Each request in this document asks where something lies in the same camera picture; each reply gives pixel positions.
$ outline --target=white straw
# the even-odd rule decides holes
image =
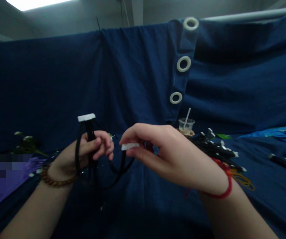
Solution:
[[[191,108],[189,108],[189,111],[187,112],[187,116],[186,116],[186,119],[185,119],[184,128],[185,128],[185,126],[186,126],[186,123],[187,123],[187,119],[189,118],[189,115],[190,115],[190,111],[191,111]]]

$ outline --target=white grommet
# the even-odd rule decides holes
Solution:
[[[187,18],[185,18],[185,20],[184,20],[184,22],[183,22],[184,28],[185,28],[186,30],[188,30],[188,31],[193,31],[193,30],[195,30],[196,28],[198,28],[199,25],[200,25],[199,21],[198,21],[196,18],[194,18],[194,17],[187,17]]]
[[[178,99],[177,101],[174,101],[174,100],[173,100],[173,97],[176,96],[176,95],[179,97],[179,99]],[[183,96],[182,96],[182,94],[181,94],[180,92],[174,92],[174,93],[171,94],[171,96],[170,96],[170,102],[171,102],[172,104],[174,104],[174,105],[180,103],[180,102],[182,101],[182,99],[183,99]]]
[[[180,64],[181,64],[181,62],[184,61],[184,60],[187,62],[187,66],[186,66],[185,68],[181,68]],[[182,57],[178,60],[178,62],[177,62],[177,64],[176,64],[177,70],[178,70],[179,72],[185,72],[185,71],[187,71],[187,70],[190,68],[190,66],[191,66],[191,59],[190,59],[188,56],[182,56]]]

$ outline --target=bracelet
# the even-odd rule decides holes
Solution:
[[[212,198],[216,198],[216,199],[223,199],[223,198],[226,198],[227,196],[230,195],[230,193],[232,192],[232,173],[230,172],[229,170],[229,165],[227,163],[224,163],[224,162],[221,162],[220,160],[218,159],[214,159],[214,158],[211,158],[212,160],[214,160],[218,166],[224,170],[224,172],[226,173],[227,177],[228,177],[228,188],[226,190],[225,193],[223,193],[222,195],[214,195],[214,194],[210,194],[210,193],[205,193],[203,192],[203,194],[207,195],[207,196],[210,196]]]
[[[50,166],[49,165],[46,165],[44,168],[43,168],[43,171],[41,173],[42,175],[42,180],[52,186],[52,187],[63,187],[63,186],[66,186],[68,184],[71,184],[73,183],[76,179],[77,179],[77,175],[75,175],[72,179],[69,179],[69,180],[66,180],[66,181],[55,181],[53,179],[51,179],[48,175],[48,170],[49,170]]]

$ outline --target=fluorescent light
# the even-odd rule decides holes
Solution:
[[[74,0],[7,0],[8,3],[18,8],[20,11],[27,11],[68,1]]]

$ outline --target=white connector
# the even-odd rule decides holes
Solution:
[[[95,119],[95,114],[82,115],[77,117],[79,122]]]
[[[125,150],[128,150],[130,148],[139,147],[139,146],[140,146],[139,143],[122,144],[121,150],[125,151]]]

